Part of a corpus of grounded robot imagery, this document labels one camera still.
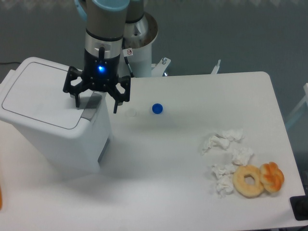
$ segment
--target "orange object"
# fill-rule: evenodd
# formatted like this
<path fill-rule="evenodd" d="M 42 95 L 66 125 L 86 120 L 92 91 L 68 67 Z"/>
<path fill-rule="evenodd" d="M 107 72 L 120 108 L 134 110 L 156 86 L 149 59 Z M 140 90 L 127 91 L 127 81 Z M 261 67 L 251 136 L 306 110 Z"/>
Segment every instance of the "orange object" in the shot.
<path fill-rule="evenodd" d="M 284 182 L 284 175 L 274 162 L 262 164 L 260 167 L 260 181 L 264 188 L 270 192 L 278 192 Z"/>

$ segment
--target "bagel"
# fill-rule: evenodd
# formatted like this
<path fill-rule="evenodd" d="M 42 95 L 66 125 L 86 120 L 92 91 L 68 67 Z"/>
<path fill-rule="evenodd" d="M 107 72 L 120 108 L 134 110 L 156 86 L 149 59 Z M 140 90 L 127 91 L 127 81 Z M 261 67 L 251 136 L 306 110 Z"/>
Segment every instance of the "bagel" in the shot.
<path fill-rule="evenodd" d="M 249 176 L 255 180 L 254 184 L 245 182 L 245 177 Z M 239 166 L 233 175 L 232 181 L 236 190 L 246 197 L 256 197 L 264 191 L 260 181 L 260 170 L 253 165 Z"/>
<path fill-rule="evenodd" d="M 284 175 L 274 162 L 262 164 L 260 167 L 260 181 L 264 188 L 270 192 L 278 192 L 284 183 Z"/>

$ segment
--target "blue led light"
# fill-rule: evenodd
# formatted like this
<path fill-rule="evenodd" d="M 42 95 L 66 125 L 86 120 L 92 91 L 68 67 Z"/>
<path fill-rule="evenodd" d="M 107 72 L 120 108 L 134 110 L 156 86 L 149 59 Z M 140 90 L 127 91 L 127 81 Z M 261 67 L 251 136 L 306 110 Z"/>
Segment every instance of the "blue led light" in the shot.
<path fill-rule="evenodd" d="M 104 66 L 98 66 L 98 70 L 99 72 L 104 73 L 106 68 Z"/>

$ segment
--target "black cable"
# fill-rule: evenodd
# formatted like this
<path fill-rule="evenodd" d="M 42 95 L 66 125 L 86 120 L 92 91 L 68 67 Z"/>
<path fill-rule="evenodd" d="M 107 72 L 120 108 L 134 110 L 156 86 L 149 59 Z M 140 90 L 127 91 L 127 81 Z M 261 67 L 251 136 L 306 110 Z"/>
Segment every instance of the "black cable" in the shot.
<path fill-rule="evenodd" d="M 303 231 L 305 228 L 308 228 L 308 225 L 299 228 L 297 231 Z"/>
<path fill-rule="evenodd" d="M 0 65 L 9 65 L 9 64 L 21 64 L 21 62 L 7 62 L 7 63 L 0 63 Z"/>

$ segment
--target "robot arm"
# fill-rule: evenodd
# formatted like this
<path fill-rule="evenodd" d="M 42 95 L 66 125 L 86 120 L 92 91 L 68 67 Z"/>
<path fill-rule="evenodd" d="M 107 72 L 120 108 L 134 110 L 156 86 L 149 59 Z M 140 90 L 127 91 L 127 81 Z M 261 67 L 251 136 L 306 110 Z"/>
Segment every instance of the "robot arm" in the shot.
<path fill-rule="evenodd" d="M 79 94 L 87 89 L 108 92 L 117 106 L 129 101 L 130 76 L 119 78 L 117 74 L 124 26 L 127 19 L 129 0 L 79 0 L 80 7 L 87 14 L 87 29 L 84 54 L 84 70 L 69 67 L 63 91 L 75 96 L 79 107 Z M 130 18 L 143 16 L 139 0 L 132 0 Z M 71 81 L 81 77 L 81 82 L 73 86 Z M 125 92 L 120 93 L 116 85 L 120 83 Z"/>

